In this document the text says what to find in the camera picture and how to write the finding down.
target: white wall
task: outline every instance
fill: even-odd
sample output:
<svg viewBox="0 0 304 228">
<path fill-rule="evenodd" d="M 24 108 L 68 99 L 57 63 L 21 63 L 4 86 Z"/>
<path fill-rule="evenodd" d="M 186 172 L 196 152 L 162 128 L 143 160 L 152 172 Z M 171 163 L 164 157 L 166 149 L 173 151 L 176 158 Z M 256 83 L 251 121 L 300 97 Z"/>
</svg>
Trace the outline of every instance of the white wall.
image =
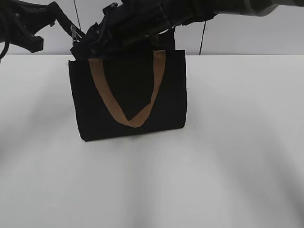
<svg viewBox="0 0 304 228">
<path fill-rule="evenodd" d="M 51 0 L 29 0 L 49 4 Z M 102 9 L 115 0 L 76 0 L 83 31 L 100 22 Z M 63 11 L 77 24 L 73 0 L 57 0 Z M 304 9 L 279 7 L 264 18 L 219 15 L 207 23 L 203 54 L 207 55 L 304 55 Z M 189 55 L 197 55 L 200 48 L 203 23 L 194 23 L 177 29 L 178 49 Z M 68 54 L 71 39 L 56 25 L 44 28 L 40 33 L 45 39 L 45 50 L 40 54 Z M 12 47 L 14 54 L 28 53 Z"/>
</svg>

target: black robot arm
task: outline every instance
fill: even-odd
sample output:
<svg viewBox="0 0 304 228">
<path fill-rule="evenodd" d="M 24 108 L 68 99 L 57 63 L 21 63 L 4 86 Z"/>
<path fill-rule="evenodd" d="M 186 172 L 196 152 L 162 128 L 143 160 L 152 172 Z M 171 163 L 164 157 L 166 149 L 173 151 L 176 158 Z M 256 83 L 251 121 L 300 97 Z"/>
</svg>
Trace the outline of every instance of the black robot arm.
<svg viewBox="0 0 304 228">
<path fill-rule="evenodd" d="M 123 0 L 120 6 L 106 7 L 103 22 L 93 25 L 71 52 L 81 59 L 144 49 L 159 40 L 160 33 L 171 33 L 179 25 L 217 14 L 265 16 L 278 5 L 304 6 L 304 0 Z"/>
<path fill-rule="evenodd" d="M 55 20 L 73 37 L 76 59 L 108 57 L 121 52 L 170 47 L 176 26 L 213 19 L 217 14 L 265 16 L 278 5 L 304 6 L 304 0 L 122 0 L 103 9 L 104 19 L 84 34 L 53 2 L 48 6 L 19 0 L 0 0 L 0 43 L 6 42 L 31 52 L 43 48 L 35 34 Z"/>
</svg>

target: bag handle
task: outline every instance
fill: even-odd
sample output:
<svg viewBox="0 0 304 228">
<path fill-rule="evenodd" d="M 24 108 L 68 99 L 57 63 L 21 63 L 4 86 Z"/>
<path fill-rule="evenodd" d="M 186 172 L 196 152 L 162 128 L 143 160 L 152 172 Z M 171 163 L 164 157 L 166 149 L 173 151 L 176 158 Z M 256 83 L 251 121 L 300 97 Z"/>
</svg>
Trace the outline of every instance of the bag handle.
<svg viewBox="0 0 304 228">
<path fill-rule="evenodd" d="M 154 70 L 154 90 L 151 96 L 151 102 L 144 107 L 133 119 L 127 120 L 121 106 L 114 98 L 105 78 L 104 61 L 102 59 L 89 59 L 93 80 L 95 86 L 109 110 L 111 116 L 119 123 L 132 127 L 141 127 L 151 114 L 156 97 L 158 95 L 166 65 L 166 51 L 154 51 L 153 70 Z"/>
</svg>

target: bag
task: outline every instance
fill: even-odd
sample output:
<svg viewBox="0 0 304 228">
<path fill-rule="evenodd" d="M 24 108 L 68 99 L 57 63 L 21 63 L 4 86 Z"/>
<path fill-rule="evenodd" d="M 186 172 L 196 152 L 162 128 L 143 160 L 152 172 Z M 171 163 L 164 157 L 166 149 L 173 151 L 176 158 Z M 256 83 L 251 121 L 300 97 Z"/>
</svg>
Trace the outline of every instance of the bag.
<svg viewBox="0 0 304 228">
<path fill-rule="evenodd" d="M 185 126 L 184 51 L 129 53 L 69 62 L 71 89 L 84 141 Z"/>
</svg>

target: white table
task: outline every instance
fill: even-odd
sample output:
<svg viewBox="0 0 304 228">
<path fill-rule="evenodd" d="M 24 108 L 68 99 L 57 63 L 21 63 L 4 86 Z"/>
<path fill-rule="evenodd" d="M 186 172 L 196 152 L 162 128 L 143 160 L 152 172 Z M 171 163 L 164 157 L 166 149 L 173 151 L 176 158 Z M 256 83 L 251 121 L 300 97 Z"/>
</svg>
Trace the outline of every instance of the white table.
<svg viewBox="0 0 304 228">
<path fill-rule="evenodd" d="M 0 64 L 1 228 L 304 226 L 304 56 L 187 57 L 183 130 L 91 143 L 70 59 Z"/>
</svg>

